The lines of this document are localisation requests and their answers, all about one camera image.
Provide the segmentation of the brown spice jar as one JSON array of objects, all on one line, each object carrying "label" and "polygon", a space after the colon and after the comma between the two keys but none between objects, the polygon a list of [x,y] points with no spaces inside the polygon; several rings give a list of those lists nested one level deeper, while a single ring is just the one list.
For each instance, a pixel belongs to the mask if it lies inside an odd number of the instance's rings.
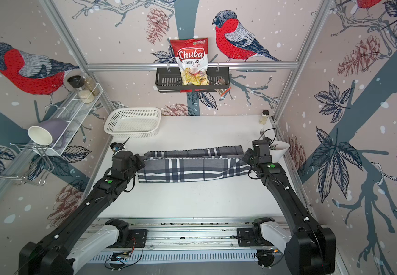
[{"label": "brown spice jar", "polygon": [[116,142],[113,142],[113,143],[110,144],[110,149],[113,152],[118,152],[120,150],[120,144],[116,143]]}]

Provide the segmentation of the red Chuba chips bag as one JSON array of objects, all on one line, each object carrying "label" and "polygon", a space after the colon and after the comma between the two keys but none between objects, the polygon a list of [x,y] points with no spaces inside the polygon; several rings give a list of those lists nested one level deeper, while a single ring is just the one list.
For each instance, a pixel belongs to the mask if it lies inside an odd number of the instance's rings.
[{"label": "red Chuba chips bag", "polygon": [[170,43],[180,68],[182,85],[209,85],[208,38],[171,40]]}]

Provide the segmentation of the lilac and white mug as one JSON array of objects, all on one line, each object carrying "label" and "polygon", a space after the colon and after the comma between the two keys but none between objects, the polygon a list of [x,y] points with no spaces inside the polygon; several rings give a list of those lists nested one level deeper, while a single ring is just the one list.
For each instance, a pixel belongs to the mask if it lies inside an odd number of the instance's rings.
[{"label": "lilac and white mug", "polygon": [[63,119],[43,121],[28,129],[28,136],[40,146],[55,144],[66,130],[68,123]]}]

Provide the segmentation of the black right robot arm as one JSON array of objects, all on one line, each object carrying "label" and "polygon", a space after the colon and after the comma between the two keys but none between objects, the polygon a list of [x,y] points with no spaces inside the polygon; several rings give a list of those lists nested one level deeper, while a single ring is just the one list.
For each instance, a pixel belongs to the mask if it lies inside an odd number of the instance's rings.
[{"label": "black right robot arm", "polygon": [[252,228],[253,239],[259,245],[270,243],[283,253],[293,275],[334,273],[336,236],[319,224],[296,195],[283,167],[272,161],[268,140],[253,141],[243,161],[274,196],[289,226],[284,230],[272,218],[257,219]]}]

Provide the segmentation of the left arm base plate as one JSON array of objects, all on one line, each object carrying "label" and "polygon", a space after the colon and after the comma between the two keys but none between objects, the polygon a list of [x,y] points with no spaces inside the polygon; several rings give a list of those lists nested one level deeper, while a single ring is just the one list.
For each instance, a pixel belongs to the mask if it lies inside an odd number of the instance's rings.
[{"label": "left arm base plate", "polygon": [[118,240],[108,248],[144,248],[147,234],[148,230],[146,229],[120,229]]}]

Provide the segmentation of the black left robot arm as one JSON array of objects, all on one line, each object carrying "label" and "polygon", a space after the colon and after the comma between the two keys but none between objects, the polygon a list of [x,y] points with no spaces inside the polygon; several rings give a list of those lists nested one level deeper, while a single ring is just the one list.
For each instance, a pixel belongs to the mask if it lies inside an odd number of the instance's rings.
[{"label": "black left robot arm", "polygon": [[76,258],[71,250],[99,214],[108,208],[127,185],[135,182],[136,173],[145,167],[143,159],[131,151],[112,157],[112,167],[97,181],[88,197],[68,218],[39,242],[27,243],[19,253],[16,275],[74,275]]}]

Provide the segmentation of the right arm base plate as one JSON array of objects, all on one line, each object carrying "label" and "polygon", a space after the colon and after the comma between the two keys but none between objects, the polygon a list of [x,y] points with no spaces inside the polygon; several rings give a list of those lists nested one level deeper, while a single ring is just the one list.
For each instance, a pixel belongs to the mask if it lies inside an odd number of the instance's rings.
[{"label": "right arm base plate", "polygon": [[272,244],[254,233],[252,228],[237,228],[236,238],[240,247],[266,247]]}]

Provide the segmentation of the grey plaid pillowcase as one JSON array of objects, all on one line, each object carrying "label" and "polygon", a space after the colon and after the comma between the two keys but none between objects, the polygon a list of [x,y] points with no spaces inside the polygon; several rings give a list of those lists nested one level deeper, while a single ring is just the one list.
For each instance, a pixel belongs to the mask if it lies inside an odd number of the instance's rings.
[{"label": "grey plaid pillowcase", "polygon": [[193,150],[150,151],[138,172],[140,183],[213,181],[247,175],[250,166],[241,145]]}]

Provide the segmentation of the white utensil cup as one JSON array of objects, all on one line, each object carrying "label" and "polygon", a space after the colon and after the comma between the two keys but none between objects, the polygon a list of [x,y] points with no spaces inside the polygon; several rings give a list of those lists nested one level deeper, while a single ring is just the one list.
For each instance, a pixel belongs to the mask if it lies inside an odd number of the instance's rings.
[{"label": "white utensil cup", "polygon": [[274,141],[270,145],[270,155],[272,157],[273,163],[278,163],[280,159],[285,155],[285,153],[289,150],[290,144],[282,141]]}]

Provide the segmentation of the small glass spice bottle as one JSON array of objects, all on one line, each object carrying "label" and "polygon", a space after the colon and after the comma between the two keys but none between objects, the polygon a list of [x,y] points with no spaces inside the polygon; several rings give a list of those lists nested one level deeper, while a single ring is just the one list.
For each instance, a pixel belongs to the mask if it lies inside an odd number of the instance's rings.
[{"label": "small glass spice bottle", "polygon": [[269,118],[269,110],[263,110],[261,113],[261,118],[259,120],[259,123],[265,125],[266,122],[268,121],[268,118]]}]

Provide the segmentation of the white plastic basket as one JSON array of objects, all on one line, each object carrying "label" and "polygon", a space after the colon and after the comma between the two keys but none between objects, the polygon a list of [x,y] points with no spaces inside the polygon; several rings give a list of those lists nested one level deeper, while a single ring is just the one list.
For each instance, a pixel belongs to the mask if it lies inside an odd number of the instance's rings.
[{"label": "white plastic basket", "polygon": [[158,108],[118,108],[109,114],[104,131],[117,139],[152,138],[159,132],[161,117]]}]

